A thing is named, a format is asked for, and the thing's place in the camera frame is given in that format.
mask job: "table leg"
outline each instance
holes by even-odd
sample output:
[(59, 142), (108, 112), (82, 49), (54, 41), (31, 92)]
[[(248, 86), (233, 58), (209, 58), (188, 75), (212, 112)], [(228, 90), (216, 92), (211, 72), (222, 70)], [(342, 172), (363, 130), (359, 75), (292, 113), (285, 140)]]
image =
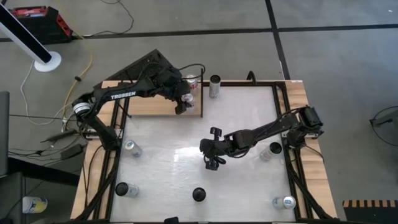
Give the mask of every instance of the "table leg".
[(30, 162), (25, 162), (15, 158), (8, 158), (8, 173), (21, 172), (24, 177), (40, 179), (57, 184), (77, 186), (79, 175), (71, 174), (61, 170), (39, 166)]

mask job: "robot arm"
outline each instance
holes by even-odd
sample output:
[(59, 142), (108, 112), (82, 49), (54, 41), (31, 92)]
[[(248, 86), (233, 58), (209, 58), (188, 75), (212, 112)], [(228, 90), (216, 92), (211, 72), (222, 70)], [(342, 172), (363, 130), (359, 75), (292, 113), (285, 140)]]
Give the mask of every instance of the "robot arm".
[(211, 128), (210, 133), (214, 134), (214, 140), (202, 139), (200, 151), (204, 155), (206, 169), (217, 170), (219, 164), (226, 161), (220, 156), (227, 155), (233, 158), (245, 156), (250, 148), (257, 142), (287, 131), (287, 144), (289, 147), (301, 148), (304, 146), (304, 137), (307, 134), (319, 136), (323, 133), (320, 121), (314, 108), (305, 106), (284, 113), (275, 121), (253, 130), (239, 130), (224, 135), (224, 140), (219, 141), (222, 130)]
[(141, 75), (135, 83), (122, 83), (116, 87), (97, 89), (91, 93), (85, 93), (72, 103), (77, 120), (82, 124), (90, 125), (98, 132), (105, 150), (119, 148), (118, 136), (114, 129), (105, 126), (96, 116), (106, 102), (133, 96), (146, 98), (160, 95), (177, 102), (176, 114), (182, 114), (187, 107), (191, 106), (182, 100), (183, 95), (190, 93), (189, 84), (182, 79), (181, 73), (176, 68), (163, 68), (144, 78), (140, 78)]

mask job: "wire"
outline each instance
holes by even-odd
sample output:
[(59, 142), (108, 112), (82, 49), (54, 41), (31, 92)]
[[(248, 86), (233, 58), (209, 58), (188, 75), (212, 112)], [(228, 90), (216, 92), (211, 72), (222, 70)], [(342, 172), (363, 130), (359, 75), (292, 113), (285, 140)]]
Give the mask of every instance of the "wire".
[(70, 115), (69, 115), (67, 121), (62, 125), (61, 132), (64, 132), (65, 130), (68, 130), (68, 123), (69, 123), (70, 119), (71, 119), (73, 116), (75, 116), (75, 115), (76, 115), (75, 112), (72, 110), (72, 112), (70, 113)]
[(85, 181), (85, 208), (87, 207), (87, 194), (88, 194), (88, 186), (87, 186), (87, 180), (86, 180), (86, 170), (85, 170), (85, 163), (83, 162), (83, 179)]
[[(251, 142), (250, 146), (254, 145), (254, 143), (257, 141), (258, 137), (260, 137), (262, 134), (266, 133), (266, 132), (269, 131), (271, 128), (273, 128), (273, 127), (277, 124), (277, 122), (278, 122), (279, 120), (281, 120), (284, 116), (286, 116), (286, 115), (288, 115), (288, 114), (290, 114), (290, 113), (295, 114), (295, 113), (297, 113), (298, 110), (301, 110), (301, 109), (303, 109), (303, 108), (306, 108), (306, 106), (303, 106), (303, 107), (300, 107), (300, 108), (295, 108), (295, 109), (292, 109), (292, 110), (288, 110), (288, 111), (286, 111), (285, 113), (281, 114), (281, 115), (280, 115), (280, 116), (267, 128), (267, 129), (261, 131), (261, 132), (253, 139), (253, 141)], [(235, 155), (232, 154), (232, 156), (230, 156), (230, 157), (235, 158), (235, 159), (242, 158), (242, 157), (244, 157), (244, 156), (249, 152), (249, 150), (250, 150), (250, 148), (249, 148), (249, 149), (246, 149), (245, 151), (240, 151), (240, 152), (238, 152), (237, 155), (243, 153), (243, 154), (240, 155), (240, 156), (237, 156), (236, 154), (235, 154)]]
[(203, 70), (201, 70), (200, 75), (198, 75), (198, 76), (196, 76), (196, 77), (182, 78), (181, 80), (189, 80), (189, 79), (200, 78), (200, 77), (202, 77), (202, 76), (205, 74), (205, 72), (206, 72), (206, 67), (205, 67), (204, 65), (200, 64), (200, 63), (193, 63), (193, 64), (190, 64), (190, 65), (184, 66), (184, 67), (182, 67), (182, 68), (179, 68), (179, 69), (177, 69), (177, 70), (178, 70), (178, 71), (181, 71), (181, 70), (184, 70), (184, 69), (189, 68), (189, 67), (192, 67), (192, 66), (202, 66), (202, 67), (203, 67)]
[[(64, 17), (66, 17), (70, 23), (72, 23), (73, 26), (75, 26), (75, 23), (73, 22), (73, 19), (71, 16), (69, 16), (69, 13), (67, 12), (67, 10), (65, 10), (65, 8), (61, 5), (61, 3), (59, 2), (59, 0), (55, 0), (55, 4), (58, 6), (58, 8), (60, 8), (60, 10), (62, 11), (62, 14), (64, 15)], [(76, 30), (73, 30), (73, 32), (79, 36), (80, 39), (82, 39), (85, 44), (86, 49), (90, 52), (90, 62), (88, 62), (87, 67), (80, 73), (80, 75), (78, 76), (78, 78), (83, 77), (83, 75), (85, 75), (87, 73), (87, 71), (91, 68), (92, 64), (93, 64), (93, 50), (91, 49), (91, 47), (88, 45), (86, 39), (80, 35)], [(77, 84), (77, 80), (75, 77), (75, 81), (73, 82), (72, 86), (69, 89), (69, 92), (67, 94), (67, 97), (65, 98), (65, 102), (63, 103), (64, 107), (66, 107), (69, 97), (73, 91), (73, 89), (75, 88), (76, 84)], [(63, 113), (62, 113), (62, 117), (65, 117), (65, 108), (63, 109)]]
[[(379, 114), (381, 114), (382, 112), (385, 112), (386, 110), (393, 109), (393, 108), (398, 108), (398, 106), (390, 106), (390, 107), (388, 107), (388, 108), (385, 108), (385, 109), (383, 109), (383, 110), (380, 110), (379, 112), (376, 113), (376, 115), (374, 115), (374, 117), (373, 117), (373, 119), (372, 119), (371, 121), (375, 120), (376, 117), (377, 117)], [(398, 146), (398, 144), (393, 144), (393, 143), (391, 143), (391, 142), (389, 142), (389, 141), (383, 139), (383, 138), (376, 132), (376, 130), (374, 129), (373, 124), (372, 124), (371, 126), (372, 126), (373, 132), (376, 134), (376, 136), (377, 136), (380, 140), (384, 141), (386, 144), (389, 144), (390, 146)]]
[(121, 2), (121, 0), (117, 0), (116, 2), (106, 2), (106, 1), (101, 0), (101, 2), (103, 2), (105, 4), (117, 4), (117, 3), (119, 3), (124, 8), (124, 10), (127, 12), (129, 17), (131, 18), (130, 27), (128, 29), (126, 29), (125, 31), (123, 31), (123, 32), (114, 32), (114, 31), (110, 31), (110, 30), (105, 30), (105, 31), (101, 31), (101, 32), (98, 32), (98, 33), (95, 33), (95, 34), (91, 34), (91, 35), (86, 36), (86, 37), (93, 37), (95, 35), (99, 35), (99, 34), (103, 34), (103, 33), (111, 33), (111, 34), (121, 35), (121, 34), (125, 34), (125, 33), (129, 32), (132, 29), (132, 25), (134, 24), (134, 18), (132, 17), (130, 11)]
[(78, 155), (78, 154), (76, 154), (76, 155), (74, 155), (74, 156), (71, 156), (71, 157), (68, 157), (68, 158), (66, 158), (66, 159), (59, 159), (59, 160), (57, 160), (57, 161), (49, 162), (49, 163), (44, 164), (43, 166), (48, 166), (48, 165), (51, 165), (51, 164), (54, 164), (54, 163), (57, 163), (57, 162), (65, 161), (65, 160), (71, 159), (71, 158), (73, 158), (73, 157), (75, 157), (75, 156), (77, 156), (77, 155)]
[(119, 3), (121, 0), (117, 0), (116, 2), (106, 2), (104, 0), (101, 0), (101, 2), (106, 3), (106, 4), (117, 4)]
[(24, 81), (22, 82), (21, 87), (19, 88), (19, 90), (21, 91), (22, 96), (24, 97), (26, 116), (27, 116), (27, 119), (29, 120), (29, 122), (31, 122), (32, 124), (36, 124), (36, 125), (47, 125), (47, 124), (51, 124), (51, 123), (56, 119), (56, 117), (57, 117), (58, 114), (61, 112), (61, 110), (64, 110), (64, 108), (66, 108), (68, 105), (64, 105), (61, 109), (59, 109), (59, 110), (57, 111), (57, 113), (54, 115), (54, 117), (51, 118), (51, 120), (48, 121), (48, 122), (36, 123), (36, 122), (34, 122), (34, 121), (32, 121), (32, 120), (30, 119), (30, 116), (29, 116), (29, 104), (28, 104), (28, 102), (27, 102), (27, 100), (26, 100), (26, 96), (25, 96), (25, 93), (24, 93), (24, 89), (23, 89), (23, 88), (24, 88), (24, 85), (25, 85), (26, 80), (28, 79), (29, 75), (32, 73), (32, 68), (33, 68), (34, 62), (35, 62), (35, 61), (33, 60), (33, 61), (32, 61), (32, 64), (30, 65), (30, 69), (29, 69), (29, 71), (27, 72), (26, 77), (25, 77)]
[[(49, 146), (48, 146), (47, 148), (45, 148), (45, 149), (41, 149), (41, 150), (36, 150), (36, 151), (34, 151), (34, 153), (32, 153), (32, 155), (38, 154), (38, 153), (43, 153), (43, 152), (45, 152), (45, 151), (55, 151), (55, 150), (58, 150), (58, 149), (50, 149), (50, 148), (54, 148), (54, 145), (55, 145), (55, 143), (57, 143), (57, 141), (58, 141), (58, 140), (54, 141), (51, 145), (49, 145)], [(9, 150), (18, 150), (18, 151), (24, 151), (24, 152), (32, 152), (32, 151), (33, 151), (33, 150), (17, 149), (17, 148), (10, 148)]]
[(90, 186), (91, 166), (93, 165), (93, 161), (94, 161), (95, 155), (96, 155), (97, 152), (101, 149), (101, 147), (102, 147), (102, 145), (100, 145), (100, 146), (95, 150), (95, 152), (94, 152), (94, 154), (93, 154), (93, 157), (91, 158), (90, 164), (89, 164), (89, 166), (88, 166), (87, 187), (85, 188), (85, 192), (86, 192), (86, 195), (85, 195), (85, 203), (88, 202), (87, 197), (88, 197), (88, 187)]
[(60, 119), (60, 120), (65, 120), (64, 118), (51, 118), (51, 117), (45, 117), (45, 116), (26, 116), (26, 115), (21, 115), (21, 114), (9, 114), (9, 116), (14, 116), (14, 117), (22, 117), (22, 118), (40, 118), (40, 119)]
[(318, 152), (318, 151), (315, 150), (314, 148), (311, 148), (311, 147), (308, 146), (308, 145), (305, 145), (305, 147), (306, 147), (307, 149), (310, 149), (311, 151), (313, 151), (315, 154), (318, 154), (318, 155), (322, 158), (323, 163), (325, 163), (325, 159), (323, 158), (323, 155), (322, 155), (320, 152)]
[(11, 152), (11, 151), (10, 151), (9, 153), (10, 153), (11, 155), (14, 155), (14, 156), (26, 157), (26, 158), (35, 159), (35, 160), (38, 160), (38, 161), (55, 160), (55, 159), (44, 159), (44, 160), (42, 160), (42, 159), (37, 159), (37, 158), (38, 158), (38, 157), (51, 156), (51, 155), (54, 155), (54, 154), (58, 154), (58, 153), (60, 153), (60, 151), (65, 150), (65, 149), (68, 149), (72, 144), (74, 144), (75, 142), (77, 142), (77, 140), (78, 140), (79, 138), (80, 138), (80, 135), (77, 136), (77, 137), (76, 137), (71, 143), (69, 143), (68, 145), (66, 145), (66, 146), (64, 146), (64, 147), (62, 147), (62, 148), (60, 148), (60, 149), (53, 149), (53, 150), (51, 150), (52, 153), (46, 154), (46, 155), (41, 155), (41, 153), (47, 151), (51, 146), (48, 147), (48, 148), (46, 148), (46, 149), (44, 149), (44, 150), (36, 151), (36, 152), (30, 153), (30, 154), (20, 154), (20, 153)]

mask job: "white cable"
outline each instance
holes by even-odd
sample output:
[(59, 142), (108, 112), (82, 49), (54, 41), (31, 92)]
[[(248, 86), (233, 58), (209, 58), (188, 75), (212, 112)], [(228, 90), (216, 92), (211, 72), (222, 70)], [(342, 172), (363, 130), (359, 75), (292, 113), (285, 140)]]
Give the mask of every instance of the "white cable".
[(29, 69), (29, 71), (27, 72), (27, 75), (26, 75), (24, 81), (22, 82), (22, 85), (21, 85), (21, 87), (20, 87), (20, 91), (21, 91), (21, 93), (22, 93), (22, 96), (24, 97), (27, 119), (28, 119), (32, 124), (36, 124), (36, 125), (47, 125), (47, 124), (51, 124), (51, 123), (55, 120), (55, 118), (58, 116), (58, 114), (59, 114), (64, 108), (66, 108), (67, 106), (69, 106), (71, 103), (66, 104), (66, 105), (63, 106), (60, 110), (58, 110), (58, 112), (54, 115), (53, 119), (51, 119), (51, 120), (48, 121), (48, 122), (36, 123), (36, 122), (34, 122), (34, 121), (32, 121), (32, 120), (30, 119), (30, 117), (29, 117), (29, 105), (27, 104), (27, 100), (26, 100), (25, 93), (24, 93), (24, 91), (23, 91), (23, 87), (24, 87), (24, 85), (25, 85), (25, 82), (26, 82), (27, 78), (29, 77), (30, 73), (32, 72), (34, 62), (35, 62), (35, 61), (33, 60), (33, 61), (32, 61), (32, 65), (30, 65), (30, 69)]
[(69, 117), (64, 121), (62, 121), (62, 128), (61, 128), (61, 133), (63, 133), (65, 131), (65, 129), (67, 128), (67, 124), (68, 121), (70, 120), (70, 118), (72, 118), (72, 116), (75, 114), (75, 112), (72, 110), (72, 112), (70, 113)]

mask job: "concrete floor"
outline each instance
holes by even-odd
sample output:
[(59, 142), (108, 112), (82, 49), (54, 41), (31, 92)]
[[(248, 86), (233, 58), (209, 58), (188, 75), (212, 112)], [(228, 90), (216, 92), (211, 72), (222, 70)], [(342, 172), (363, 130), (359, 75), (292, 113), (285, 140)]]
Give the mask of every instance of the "concrete floor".
[[(68, 23), (76, 24), (72, 28), (76, 27), (82, 34), (106, 29), (122, 31), (129, 26), (129, 18), (118, 4), (107, 5), (96, 0), (60, 2), (67, 9), (68, 17), (76, 21), (68, 21), (67, 13), (62, 13)], [(135, 19), (130, 32), (271, 26), (262, 0), (123, 2)], [(6, 4), (10, 8), (37, 5), (56, 7), (53, 0), (14, 0)], [(396, 1), (278, 0), (272, 1), (272, 5), (279, 27), (398, 22)], [(325, 123), (320, 146), (338, 216), (345, 218), (343, 200), (396, 199), (398, 149), (380, 141), (371, 131), (368, 120), (379, 110), (396, 105), (398, 30), (289, 32), (281, 33), (280, 38), (291, 78), (304, 80), (308, 99)], [(93, 85), (153, 49), (159, 49), (176, 67), (195, 62), (205, 64), (206, 78), (218, 74), (223, 79), (242, 79), (253, 70), (258, 79), (282, 79), (271, 33), (95, 39), (88, 40), (87, 44), (94, 50), (93, 68), (79, 83), (72, 98), (90, 91)], [(47, 48), (59, 52), (63, 63), (50, 73), (32, 72), (25, 84), (31, 115), (55, 114), (63, 105), (73, 77), (89, 60), (83, 41)], [(0, 90), (11, 93), (11, 113), (24, 114), (19, 87), (31, 59), (10, 42), (0, 43), (0, 51), (3, 52)], [(34, 126), (25, 118), (11, 118), (10, 147), (42, 149), (44, 146), (39, 141), (59, 130), (59, 121)], [(395, 132), (384, 135), (394, 139)], [(65, 161), (58, 166), (72, 171), (78, 169), (78, 162)], [(52, 186), (43, 184), (34, 194), (46, 196), (51, 194), (51, 189), (59, 187)], [(62, 201), (64, 207), (45, 214), (57, 214), (61, 220), (68, 218), (75, 188), (65, 188), (69, 192), (67, 197), (51, 196)]]

